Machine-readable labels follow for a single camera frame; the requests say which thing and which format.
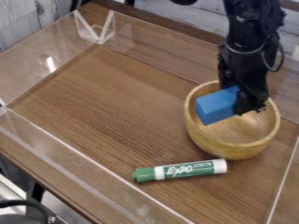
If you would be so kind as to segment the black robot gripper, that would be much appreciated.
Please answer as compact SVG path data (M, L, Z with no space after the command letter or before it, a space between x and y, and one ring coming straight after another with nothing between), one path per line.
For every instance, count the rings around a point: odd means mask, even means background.
M278 72L284 61L274 67L276 52L286 57L279 40L271 38L259 49L251 52L238 52L230 49L227 43L219 45L219 86L222 89L239 85L235 113L242 116L255 110L264 110L268 99L267 73Z

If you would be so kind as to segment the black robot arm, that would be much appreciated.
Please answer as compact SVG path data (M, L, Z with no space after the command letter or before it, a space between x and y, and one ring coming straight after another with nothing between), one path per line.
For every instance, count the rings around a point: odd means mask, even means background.
M219 85L239 86L235 113L260 111L268 100L267 74L280 70L286 50L278 30L286 12L279 0L222 0L228 33L219 44Z

